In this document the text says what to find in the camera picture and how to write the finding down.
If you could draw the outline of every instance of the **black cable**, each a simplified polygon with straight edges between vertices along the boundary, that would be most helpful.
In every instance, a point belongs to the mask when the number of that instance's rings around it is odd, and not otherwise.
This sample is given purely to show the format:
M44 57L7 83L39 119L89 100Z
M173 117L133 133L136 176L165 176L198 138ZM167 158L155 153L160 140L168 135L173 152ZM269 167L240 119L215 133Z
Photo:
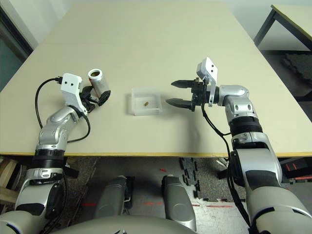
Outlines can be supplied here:
M209 117L207 116L207 113L205 111L205 103L207 102L206 100L206 95L205 95L205 92L206 92L206 85L204 85L204 88L203 88L203 93L204 93L204 102L201 104L201 110L202 110L202 113L203 113L203 116L204 118L206 119L206 121L208 122L208 124L211 126L211 128L223 139L225 145L226 145L226 148L227 148L227 152L228 152L228 161L229 161L229 165L228 165L228 169L227 169L227 182L228 182L228 186L229 186L229 189L230 189L230 192L231 192L231 195L232 195L232 198L233 198L233 201L238 209L238 211L240 212L240 214L242 215L242 217L244 218L244 220L246 221L247 225L250 227L250 221L249 221L249 217L248 217L248 214L239 198L239 195L234 187L234 181L233 181L233 177L232 177L232 173L231 173L231 154L230 154L230 147L229 147L229 144L228 142L226 141L226 139L224 138L224 136L226 135L229 135L230 133L228 134L223 134L222 132L220 132L216 127L215 125L211 122L211 120L209 119Z
M75 140L69 140L69 141L67 141L67 143L71 143L71 142L76 142L76 141L79 141L79 140L83 140L83 139L85 139L85 138L90 134L90 132L91 132L90 121L89 121L89 119L88 119L87 116L83 115L82 117L86 120L86 122L87 122L87 124L88 124L88 132L87 132L87 134L86 134L85 136L81 137L81 138L78 138L78 139L75 139Z
M37 115L37 120L38 120L38 123L39 123L39 126L40 128L43 128L43 125L42 125L42 122L41 122L41 119L40 119L40 115L39 115L39 111L38 111L38 96L39 96L39 92L41 90L41 88L48 82L50 81L57 81L59 84L62 83L62 77L57 77L57 78L51 78L51 79L47 79L46 81L44 81L37 89L36 91L36 96L35 96L35 110L36 110L36 115ZM69 140L67 141L67 143L71 143L71 142L76 142L76 141L79 141L79 140L83 140L85 139L89 134L90 134L90 131L91 131L91 126L90 126L90 122L89 122L89 119L87 116L85 116L84 114L82 114L83 118L86 120L87 124L88 124L88 132L85 136L81 137L81 138L78 138L78 139L74 139L74 140Z
M55 222L43 234L48 234L55 228L55 226L58 224L60 218L62 217L62 215L65 211L67 201L68 201L68 181L67 181L67 177L66 177L66 174L64 171L63 171L63 178L64 178L64 185L65 185L65 201L63 204L63 209L62 209L61 213L59 214L59 216L56 218Z
M42 128L42 123L41 123L41 120L40 120L40 116L39 116L39 111L38 111L38 95L39 95L39 92L40 92L40 89L48 82L50 81L54 81L54 80L57 80L57 78L51 78L51 79L47 79L46 81L44 81L37 89L36 91L36 96L35 96L35 110L36 110L36 115L37 115L37 119L38 119L38 123L40 125L40 128Z

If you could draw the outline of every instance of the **wooden table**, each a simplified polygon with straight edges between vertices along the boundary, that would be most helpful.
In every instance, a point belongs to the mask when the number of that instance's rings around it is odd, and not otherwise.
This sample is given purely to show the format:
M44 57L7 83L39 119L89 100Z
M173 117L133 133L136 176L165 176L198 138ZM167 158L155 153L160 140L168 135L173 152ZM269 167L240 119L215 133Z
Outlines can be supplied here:
M278 156L312 155L312 124L300 106L227 7L203 1L74 5L0 93L0 153L34 153L39 134L34 98L44 80L67 72L89 85L87 72L99 68L112 94L89 115L90 135L68 144L67 156L227 156L200 108L193 113L165 102L191 98L190 89L170 84L194 79L207 56L218 66L218 85L249 89ZM133 116L133 87L158 88L163 113ZM42 121L63 105L60 85L45 85L39 95ZM229 131L224 107L207 113L222 132ZM86 131L81 121L70 139Z
M277 20L312 50L312 5L271 5L271 12L254 38L258 46Z

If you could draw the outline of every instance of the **white wall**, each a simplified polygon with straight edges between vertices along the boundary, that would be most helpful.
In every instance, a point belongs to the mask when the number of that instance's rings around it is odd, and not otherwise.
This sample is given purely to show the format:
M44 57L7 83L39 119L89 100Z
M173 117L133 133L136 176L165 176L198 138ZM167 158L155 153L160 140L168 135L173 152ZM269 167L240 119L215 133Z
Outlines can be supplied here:
M1 0L1 5L29 43L35 48L76 1L86 2L92 0ZM227 4L251 38L255 37L266 19L272 3L312 5L312 0L275 0L274 2L272 0L223 0L223 2ZM273 24L259 48L307 50L278 22Z

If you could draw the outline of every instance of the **metal table frame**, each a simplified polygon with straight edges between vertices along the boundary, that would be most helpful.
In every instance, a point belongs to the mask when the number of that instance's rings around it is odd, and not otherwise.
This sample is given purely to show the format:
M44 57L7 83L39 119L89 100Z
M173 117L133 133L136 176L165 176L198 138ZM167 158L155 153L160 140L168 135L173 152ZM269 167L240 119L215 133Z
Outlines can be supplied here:
M261 43L268 30L271 28L272 24L277 20L282 24L288 31L290 31L297 39L299 39L305 46L307 46L312 51L312 40L304 35L300 30L293 26L287 19L285 19L281 14L272 9L267 19L264 21L259 32L253 39L254 44L258 47Z

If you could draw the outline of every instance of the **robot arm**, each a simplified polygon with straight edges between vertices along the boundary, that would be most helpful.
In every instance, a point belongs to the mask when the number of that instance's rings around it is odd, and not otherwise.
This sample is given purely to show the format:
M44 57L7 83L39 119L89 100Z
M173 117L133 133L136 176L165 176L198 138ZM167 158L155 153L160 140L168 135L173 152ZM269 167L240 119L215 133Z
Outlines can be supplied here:
M263 133L249 91L239 85L216 84L217 68L209 58L197 67L197 74L203 80L178 80L172 85L192 88L192 101L169 99L176 107L192 111L195 106L207 102L225 107L225 113L232 134L230 167L234 182L246 189L246 201L251 227L250 233L309 233L312 216L304 205L290 191L281 187L282 170Z
M93 84L93 80L90 80L93 86L85 87L82 92L79 89L81 77L68 73L63 75L61 91L65 106L52 114L41 129L32 165L26 173L15 211L0 216L1 233L39 233L47 223L61 216L66 197L60 181L63 178L63 156L68 136L81 117L88 122L86 116L94 109L94 104L90 102L101 106L110 95L107 83L103 82L102 72L99 69L90 72L89 77L97 82ZM102 92L103 95L98 98L91 96L92 88L97 88L97 93Z

